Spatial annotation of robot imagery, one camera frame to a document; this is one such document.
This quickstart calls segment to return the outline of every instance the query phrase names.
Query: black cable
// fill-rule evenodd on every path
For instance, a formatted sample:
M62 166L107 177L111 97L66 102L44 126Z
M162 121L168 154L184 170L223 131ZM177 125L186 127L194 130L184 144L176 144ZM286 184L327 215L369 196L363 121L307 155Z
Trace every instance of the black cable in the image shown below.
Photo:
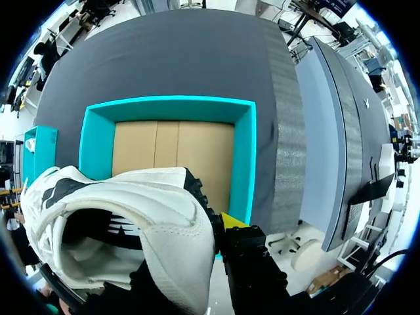
M385 257L383 260L381 260L380 262L378 262L373 268L372 270L370 270L369 274L367 274L366 278L369 279L370 277L372 277L373 273L383 264L385 264L387 261L389 261L390 259L394 258L395 256L398 255L403 255L408 253L408 249L402 249L400 251L396 251L395 253L392 253L391 255L389 255L388 257Z

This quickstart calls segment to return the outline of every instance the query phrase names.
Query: office chair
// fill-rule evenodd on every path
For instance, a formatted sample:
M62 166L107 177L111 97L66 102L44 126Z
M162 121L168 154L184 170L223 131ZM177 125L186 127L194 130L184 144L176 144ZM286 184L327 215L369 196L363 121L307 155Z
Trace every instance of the office chair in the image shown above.
M115 16L115 10L111 10L109 4L105 1L99 0L96 2L96 6L93 10L87 11L92 17L92 24L100 27L100 21L102 21L106 16Z

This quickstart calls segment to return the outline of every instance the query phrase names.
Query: gray table surface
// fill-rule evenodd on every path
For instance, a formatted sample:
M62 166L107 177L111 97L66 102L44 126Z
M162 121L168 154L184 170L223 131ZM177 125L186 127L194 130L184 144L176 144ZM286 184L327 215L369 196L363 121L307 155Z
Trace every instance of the gray table surface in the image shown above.
M295 225L305 176L305 133L295 70L275 23L222 10L174 10L120 23L58 61L35 124L58 129L58 166L78 165L87 106L150 95L255 101L251 222L266 233Z

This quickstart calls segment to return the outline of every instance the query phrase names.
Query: white sneaker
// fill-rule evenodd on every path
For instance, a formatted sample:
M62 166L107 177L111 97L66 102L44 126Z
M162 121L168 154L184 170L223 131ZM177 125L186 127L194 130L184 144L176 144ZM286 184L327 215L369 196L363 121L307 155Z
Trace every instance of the white sneaker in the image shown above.
M75 167L52 167L22 192L30 245L74 289L129 289L129 274L146 259L170 301L204 314L215 242L205 202L184 189L197 186L191 177L174 167L94 181Z

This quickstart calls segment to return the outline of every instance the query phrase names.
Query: yellow tab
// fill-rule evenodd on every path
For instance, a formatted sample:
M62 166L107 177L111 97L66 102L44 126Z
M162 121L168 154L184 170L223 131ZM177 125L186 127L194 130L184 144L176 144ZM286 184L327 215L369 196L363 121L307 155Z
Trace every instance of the yellow tab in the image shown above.
M224 223L224 228L233 228L237 226L238 228L247 228L249 225L246 225L242 221L239 221L238 219L235 219L234 217L231 217L227 213L222 212L222 218Z

